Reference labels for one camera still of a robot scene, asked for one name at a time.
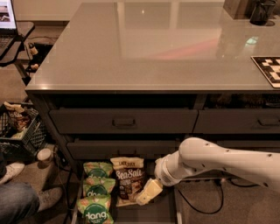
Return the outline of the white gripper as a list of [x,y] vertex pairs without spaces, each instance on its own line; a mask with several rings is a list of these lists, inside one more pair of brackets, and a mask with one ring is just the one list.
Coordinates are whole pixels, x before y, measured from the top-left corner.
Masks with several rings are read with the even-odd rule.
[[136,197],[136,203],[140,206],[146,205],[150,200],[157,197],[163,191],[163,185],[157,180],[150,178],[145,187],[144,192],[140,192]]

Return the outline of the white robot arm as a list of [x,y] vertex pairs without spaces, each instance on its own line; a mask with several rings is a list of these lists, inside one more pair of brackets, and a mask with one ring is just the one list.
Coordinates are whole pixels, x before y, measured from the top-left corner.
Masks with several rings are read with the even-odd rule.
[[156,160],[154,178],[137,195],[136,203],[148,204],[166,186],[211,170],[224,171],[280,192],[280,154],[266,151],[237,150],[219,146],[202,138],[189,137],[178,150]]

